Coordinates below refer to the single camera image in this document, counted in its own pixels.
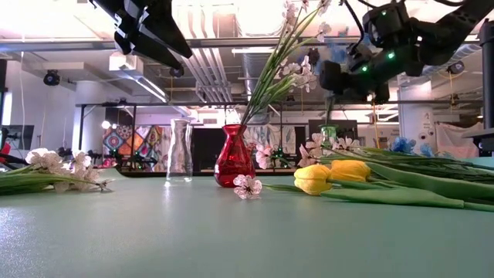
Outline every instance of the green table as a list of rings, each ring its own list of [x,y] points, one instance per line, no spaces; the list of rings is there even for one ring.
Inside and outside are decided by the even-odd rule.
[[[110,187],[0,197],[0,277],[494,277],[489,212],[268,189],[243,201],[213,178]]]

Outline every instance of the black cable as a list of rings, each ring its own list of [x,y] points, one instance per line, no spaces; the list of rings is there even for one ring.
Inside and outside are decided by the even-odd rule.
[[[367,3],[367,2],[366,2],[366,1],[364,1],[364,0],[357,0],[357,1],[359,1],[360,3],[362,3],[362,4],[366,5],[367,7],[377,8],[377,6],[372,5],[372,4],[369,4],[369,3]]]
[[[451,2],[449,0],[434,0],[434,1],[436,1],[437,3],[441,3],[443,5],[450,6],[450,7],[459,7],[459,6],[463,5],[463,4],[465,4],[465,0],[462,0],[460,2]]]
[[[344,2],[345,2],[345,6],[348,8],[348,12],[350,12],[352,17],[354,18],[355,23],[357,23],[358,29],[360,30],[360,38],[358,39],[358,41],[355,44],[352,45],[351,53],[353,54],[353,53],[355,53],[355,48],[357,48],[357,46],[364,40],[364,27],[362,27],[362,24],[360,24],[360,21],[358,20],[358,17],[355,14],[355,11],[352,9],[350,4],[348,3],[348,0],[344,0]]]

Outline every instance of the patterned tapestry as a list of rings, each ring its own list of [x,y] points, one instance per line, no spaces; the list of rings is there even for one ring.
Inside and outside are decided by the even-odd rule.
[[[295,127],[283,127],[283,138],[279,126],[267,124],[261,127],[247,127],[244,133],[244,141],[264,146],[277,148],[279,142],[283,141],[283,151],[286,154],[295,154]]]
[[[151,165],[152,171],[166,171],[168,148],[170,147],[171,128],[152,126],[136,127],[134,151],[143,158],[154,158],[157,163]],[[103,153],[118,150],[119,154],[132,154],[132,127],[120,125],[117,129],[108,128],[103,136]]]

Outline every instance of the white curtain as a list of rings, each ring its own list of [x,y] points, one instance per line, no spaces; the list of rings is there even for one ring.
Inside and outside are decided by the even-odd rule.
[[[279,126],[267,124],[261,127],[247,127],[244,133],[244,141],[263,146],[277,148],[279,142],[283,142],[283,151],[286,154],[295,154],[295,127],[283,127],[283,137]]]
[[[462,135],[466,132],[481,130],[483,130],[481,123],[468,128],[455,127],[451,124],[436,124],[438,151],[447,151],[455,158],[477,158],[479,149],[473,144],[473,139],[462,138]]]

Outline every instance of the ceiling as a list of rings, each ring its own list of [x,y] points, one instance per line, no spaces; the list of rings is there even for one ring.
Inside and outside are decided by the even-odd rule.
[[[110,18],[99,9],[94,9],[91,4],[81,4],[80,0],[0,0],[0,43],[2,42],[38,42],[49,41],[105,41],[113,38],[113,23]],[[374,5],[382,5],[386,1],[369,1]],[[173,1],[174,18],[179,24],[184,36],[187,39],[200,38],[195,30],[195,19],[197,14],[201,18],[201,35],[207,34],[207,29],[213,31],[213,36],[217,38],[237,38],[239,37],[238,25],[242,24],[242,30],[256,32],[260,36],[269,33],[276,20],[283,20],[280,16],[282,11],[282,1],[261,1],[252,0],[246,4],[245,1],[236,0],[214,0],[214,1]],[[367,11],[367,7],[351,1],[355,12],[361,18]],[[315,7],[317,1],[311,1]],[[433,1],[409,0],[406,2],[408,12],[420,20],[429,22],[440,19],[444,14],[453,8],[440,5]],[[206,16],[212,13],[211,26],[208,25]],[[338,32],[349,28],[348,35],[358,35],[358,29],[354,24],[349,12],[337,5],[334,1],[327,14],[321,19],[316,18],[304,33],[311,36],[316,33],[319,24],[328,22],[332,26],[329,36],[337,36]],[[330,48],[328,46],[317,47],[321,59],[330,58]],[[245,77],[249,73],[260,72],[264,66],[266,54],[249,54],[255,60],[253,68],[246,69],[246,54],[233,54],[232,47],[218,48],[218,53],[222,61],[226,81],[232,90],[235,100],[246,99]],[[209,50],[197,50],[206,60]],[[301,48],[295,51],[289,58],[290,62],[300,60],[308,51],[308,48]],[[33,66],[36,70],[48,70],[47,66],[60,66],[59,74],[64,80],[76,82],[80,80],[97,80],[110,84],[115,90],[109,93],[109,98],[150,96],[142,86],[133,80],[122,79],[120,75],[109,71],[111,50],[85,50],[85,51],[40,51],[26,53],[24,63]],[[12,53],[12,56],[19,57],[20,53]],[[431,75],[433,94],[436,99],[447,99],[452,93],[459,93],[463,99],[478,99],[482,92],[482,54],[478,51],[462,60],[466,71],[459,76],[450,76],[439,70]],[[167,92],[172,100],[197,101],[195,94],[197,73],[185,66],[185,75],[181,78],[172,79],[168,73],[169,68],[162,66],[155,61],[144,59],[144,64],[148,77],[158,86]],[[214,76],[215,73],[210,63],[205,64],[207,69],[204,73]],[[396,80],[390,82],[391,87],[398,86]],[[317,87],[310,93],[303,93],[301,90],[293,92],[295,100],[311,101],[322,100],[325,91]]]

